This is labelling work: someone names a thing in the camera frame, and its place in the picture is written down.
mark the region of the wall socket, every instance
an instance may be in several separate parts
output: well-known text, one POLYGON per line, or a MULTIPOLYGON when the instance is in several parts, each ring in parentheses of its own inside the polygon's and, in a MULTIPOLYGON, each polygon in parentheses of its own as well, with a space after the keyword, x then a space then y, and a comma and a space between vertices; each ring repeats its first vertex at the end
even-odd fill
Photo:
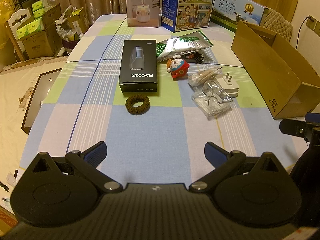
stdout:
POLYGON ((311 20, 308 18, 306 25, 307 25, 307 27, 308 27, 309 29, 311 29, 311 30, 313 31, 313 30, 315 29, 315 27, 316 27, 317 20, 316 20, 315 18, 313 18, 311 15, 309 15, 309 17, 310 17, 311 19, 313 19, 313 21, 311 21, 311 20))
POLYGON ((317 21, 314 32, 320 37, 320 22, 317 21))

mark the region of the white chair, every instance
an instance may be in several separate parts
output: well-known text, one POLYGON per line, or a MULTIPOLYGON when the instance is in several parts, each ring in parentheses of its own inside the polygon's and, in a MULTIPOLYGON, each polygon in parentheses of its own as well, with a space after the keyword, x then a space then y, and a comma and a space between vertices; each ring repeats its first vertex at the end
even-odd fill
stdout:
POLYGON ((20 9, 14 14, 12 14, 11 18, 4 24, 7 34, 14 45, 14 49, 16 50, 21 61, 25 61, 29 59, 26 50, 23 46, 22 41, 17 41, 16 39, 16 30, 17 28, 25 22, 32 22, 34 20, 33 14, 30 10, 20 9))

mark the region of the plush toy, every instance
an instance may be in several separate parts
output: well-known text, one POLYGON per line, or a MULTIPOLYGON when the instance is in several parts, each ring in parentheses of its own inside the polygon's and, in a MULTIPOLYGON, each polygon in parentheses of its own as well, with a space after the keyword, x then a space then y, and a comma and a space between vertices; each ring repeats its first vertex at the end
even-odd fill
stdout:
POLYGON ((173 59, 167 61, 167 71, 171 72, 173 78, 182 77, 188 72, 190 65, 180 55, 174 55, 173 59))

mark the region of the yellow plastic bag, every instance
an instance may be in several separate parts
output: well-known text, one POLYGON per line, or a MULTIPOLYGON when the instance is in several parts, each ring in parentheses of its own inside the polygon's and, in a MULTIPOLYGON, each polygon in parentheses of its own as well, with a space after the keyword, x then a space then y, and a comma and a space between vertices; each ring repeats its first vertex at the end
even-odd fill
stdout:
POLYGON ((4 23, 10 19, 14 13, 12 0, 0 0, 0 49, 6 45, 9 37, 5 31, 4 23))

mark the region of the light blue milk box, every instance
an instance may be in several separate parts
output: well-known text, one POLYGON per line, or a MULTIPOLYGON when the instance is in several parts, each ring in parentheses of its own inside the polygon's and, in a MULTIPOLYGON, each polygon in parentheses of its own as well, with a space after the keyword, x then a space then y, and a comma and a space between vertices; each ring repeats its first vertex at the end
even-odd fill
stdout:
POLYGON ((239 21, 263 26, 268 11, 252 0, 214 0, 211 21, 236 32, 239 21))
POLYGON ((172 32, 208 27, 213 0, 162 0, 161 26, 172 32))

